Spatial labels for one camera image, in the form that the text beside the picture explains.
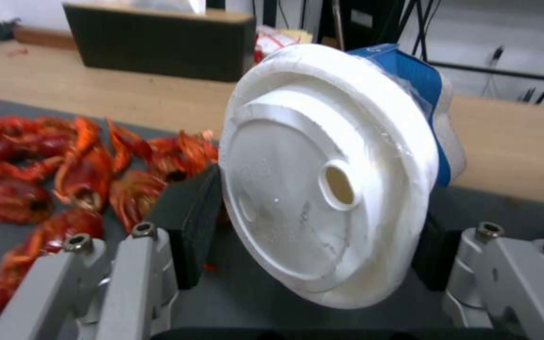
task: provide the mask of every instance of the metal rod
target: metal rod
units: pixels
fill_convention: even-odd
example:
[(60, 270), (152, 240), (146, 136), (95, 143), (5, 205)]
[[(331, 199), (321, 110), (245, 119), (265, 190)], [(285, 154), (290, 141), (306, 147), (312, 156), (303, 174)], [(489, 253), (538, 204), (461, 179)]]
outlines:
[(417, 22), (419, 23), (419, 39), (421, 39), (421, 58), (427, 61), (427, 46), (425, 44), (425, 21), (423, 19), (423, 10), (421, 9), (421, 0), (415, 0), (417, 6)]
[(343, 24), (341, 23), (341, 6), (339, 0), (333, 0), (333, 16), (335, 17), (335, 36), (339, 43), (339, 49), (345, 51), (346, 45), (343, 40)]
[(408, 4), (406, 5), (404, 15), (402, 15), (402, 19), (400, 20), (400, 24), (398, 27), (398, 38), (400, 38), (400, 36), (402, 35), (402, 32), (404, 32), (404, 27), (406, 26), (406, 23), (408, 22), (408, 18), (410, 18), (410, 14), (413, 12), (414, 7), (415, 7), (415, 1), (410, 0)]
[[(425, 14), (423, 15), (423, 23), (427, 24), (427, 20), (429, 19), (429, 13), (430, 11), (432, 11), (432, 4), (434, 3), (433, 2), (434, 0), (429, 0), (427, 2), (427, 7), (425, 8)], [(427, 32), (423, 32), (423, 40), (425, 40), (426, 38), (426, 35), (427, 35)], [(419, 42), (421, 41), (421, 36), (417, 36), (417, 40), (415, 41), (415, 46), (413, 47), (413, 51), (412, 51), (412, 55), (415, 55), (415, 53), (417, 52), (417, 49), (419, 48)]]
[(535, 79), (535, 80), (544, 80), (544, 75), (535, 75), (533, 73), (505, 71), (503, 69), (453, 64), (453, 63), (449, 63), (449, 62), (440, 62), (440, 61), (432, 61), (432, 60), (427, 61), (427, 63), (432, 65), (432, 66), (437, 66), (437, 67), (446, 67), (446, 68), (453, 68), (453, 69), (461, 69), (463, 71), (488, 73), (490, 75), (500, 75), (500, 76), (519, 77), (519, 78), (527, 78), (527, 79)]

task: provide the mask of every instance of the white wall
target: white wall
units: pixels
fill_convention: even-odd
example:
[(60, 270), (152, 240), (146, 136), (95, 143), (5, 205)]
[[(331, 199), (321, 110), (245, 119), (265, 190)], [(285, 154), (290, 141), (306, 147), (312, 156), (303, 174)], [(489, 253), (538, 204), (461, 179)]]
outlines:
[[(27, 26), (49, 28), (53, 30), (69, 30), (62, 2), (66, 0), (0, 0), (0, 20), (13, 17), (22, 19)], [(280, 0), (282, 2), (290, 28), (299, 28), (302, 0)], [(264, 0), (255, 0), (257, 23), (263, 18)], [(251, 0), (226, 0), (226, 10), (252, 13)], [(276, 26), (284, 28), (280, 10), (277, 9)]]
[[(257, 15), (257, 25), (262, 24), (263, 8), (265, 0), (255, 0), (255, 13)], [(289, 28), (299, 28), (301, 13), (302, 13), (302, 1), (303, 0), (278, 0), (282, 4), (282, 9), (287, 16), (287, 22)], [(226, 10), (228, 11), (242, 11), (246, 13), (252, 13), (251, 0), (226, 0)], [(276, 27), (285, 28), (285, 21), (282, 19), (281, 11), (276, 9)]]
[[(418, 33), (416, 26), (417, 20), (411, 17), (400, 40), (401, 49), (408, 53)], [(500, 45), (505, 45), (505, 53), (497, 68), (544, 75), (544, 0), (443, 0), (427, 33), (429, 60), (486, 67), (490, 54)], [(480, 95), (488, 79), (480, 73), (442, 72), (457, 93), (469, 95)], [(503, 99), (515, 100), (529, 87), (536, 87), (535, 99), (544, 90), (541, 81), (494, 79), (496, 96)]]

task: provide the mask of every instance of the dark gray tray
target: dark gray tray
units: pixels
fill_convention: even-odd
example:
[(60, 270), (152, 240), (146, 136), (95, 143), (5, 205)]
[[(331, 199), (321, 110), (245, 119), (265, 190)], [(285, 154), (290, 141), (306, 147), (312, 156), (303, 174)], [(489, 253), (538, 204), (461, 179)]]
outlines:
[[(2, 114), (71, 117), (64, 112), (0, 101)], [(165, 134), (144, 127), (129, 128), (147, 138)], [(474, 217), (542, 233), (544, 204), (459, 188), (449, 191)], [(107, 245), (114, 251), (123, 233), (110, 208), (104, 211), (104, 223)], [(22, 242), (30, 228), (0, 223), (0, 257)], [(334, 310), (300, 299), (272, 279), (230, 228), (216, 231), (209, 261), (218, 272), (205, 272), (195, 288), (181, 292), (174, 308), (173, 327), (406, 330), (451, 326), (441, 310), (442, 293), (428, 291), (412, 271), (397, 292), (382, 303), (361, 310)], [(65, 325), (60, 338), (76, 338), (72, 321)]]

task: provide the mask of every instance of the black cable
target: black cable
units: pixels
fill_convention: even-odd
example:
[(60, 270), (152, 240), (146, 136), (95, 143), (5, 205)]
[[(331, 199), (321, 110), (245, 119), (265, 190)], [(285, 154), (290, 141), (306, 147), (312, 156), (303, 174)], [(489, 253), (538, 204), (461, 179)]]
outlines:
[(441, 3), (442, 3), (442, 0), (438, 0), (438, 3), (436, 3), (436, 7), (434, 8), (432, 15), (429, 16), (429, 20), (427, 21), (427, 25), (425, 26), (425, 32), (423, 32), (423, 38), (427, 37), (427, 30), (429, 30), (429, 25), (432, 24), (432, 20), (434, 16), (436, 15), (436, 12), (438, 11), (438, 8), (440, 8)]
[(287, 29), (289, 29), (289, 21), (287, 21), (285, 11), (282, 9), (282, 0), (278, 0), (278, 8), (280, 9), (280, 15), (282, 15), (282, 20), (285, 22), (285, 26), (287, 26)]
[(427, 46), (425, 45), (425, 34), (422, 32), (423, 30), (423, 9), (421, 8), (421, 2), (416, 2), (416, 8), (417, 8), (417, 21), (419, 22), (419, 37), (421, 37), (421, 59), (425, 62), (427, 62)]
[(299, 21), (299, 28), (301, 28), (302, 30), (304, 29), (304, 24), (306, 21), (306, 6), (308, 6), (308, 0), (303, 0), (302, 1), (302, 17)]
[[(428, 0), (427, 6), (425, 7), (425, 14), (423, 15), (423, 22), (427, 24), (427, 19), (429, 18), (429, 13), (432, 11), (432, 5), (434, 4), (434, 0)], [(421, 35), (417, 35), (417, 40), (415, 41), (415, 46), (413, 47), (413, 51), (410, 53), (412, 56), (415, 55), (417, 50), (419, 49), (419, 42), (421, 41)]]

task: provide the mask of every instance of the crawfish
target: crawfish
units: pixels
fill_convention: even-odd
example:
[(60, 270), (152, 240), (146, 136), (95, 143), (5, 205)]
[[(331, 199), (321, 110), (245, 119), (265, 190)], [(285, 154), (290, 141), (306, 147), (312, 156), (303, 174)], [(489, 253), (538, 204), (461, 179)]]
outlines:
[(39, 224), (22, 245), (7, 252), (0, 263), (0, 313), (35, 260), (58, 253), (65, 239), (80, 233), (103, 238), (102, 216), (81, 208), (59, 213)]
[(69, 133), (27, 134), (21, 137), (0, 137), (0, 161), (63, 156), (74, 139)]
[(23, 168), (11, 163), (0, 162), (0, 178), (14, 178), (30, 182), (43, 181), (55, 172), (63, 161), (64, 158), (61, 156), (50, 157)]
[(165, 187), (164, 181), (142, 170), (131, 170), (112, 183), (110, 205), (128, 234), (151, 211)]
[(145, 141), (131, 131), (108, 121), (110, 139), (115, 147), (115, 174), (123, 171), (133, 153), (146, 162), (149, 171), (165, 181), (180, 181), (199, 174), (209, 163), (218, 160), (218, 149), (210, 143), (210, 131)]
[(65, 204), (101, 211), (108, 201), (112, 181), (112, 159), (97, 144), (80, 159), (62, 165), (56, 172), (54, 194)]
[(17, 178), (0, 180), (0, 220), (17, 224), (43, 222), (54, 211), (48, 192)]
[(73, 130), (74, 126), (71, 122), (59, 118), (43, 117), (35, 120), (17, 116), (0, 118), (0, 138), (47, 134), (53, 131), (71, 133)]

